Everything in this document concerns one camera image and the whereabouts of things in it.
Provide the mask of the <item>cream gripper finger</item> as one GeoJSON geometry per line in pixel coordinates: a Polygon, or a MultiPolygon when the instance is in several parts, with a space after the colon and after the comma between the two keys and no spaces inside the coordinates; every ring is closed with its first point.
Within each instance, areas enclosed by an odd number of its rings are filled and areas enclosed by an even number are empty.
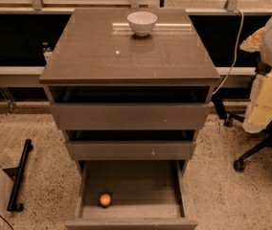
{"type": "Polygon", "coordinates": [[[242,127],[249,133],[259,133],[272,121],[272,71],[256,75],[250,93],[250,103],[242,127]]]}
{"type": "Polygon", "coordinates": [[[248,53],[260,52],[262,48],[262,36],[265,33],[265,28],[259,28],[246,39],[242,41],[239,48],[240,50],[248,53]]]}

